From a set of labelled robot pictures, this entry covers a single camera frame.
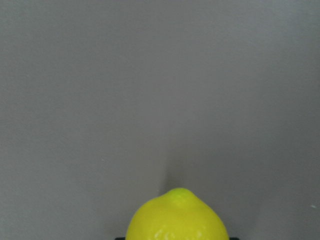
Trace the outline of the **yellow lemon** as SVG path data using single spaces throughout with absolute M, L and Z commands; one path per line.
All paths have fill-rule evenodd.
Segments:
M 228 240 L 220 217 L 186 188 L 174 188 L 144 203 L 133 215 L 127 240 Z

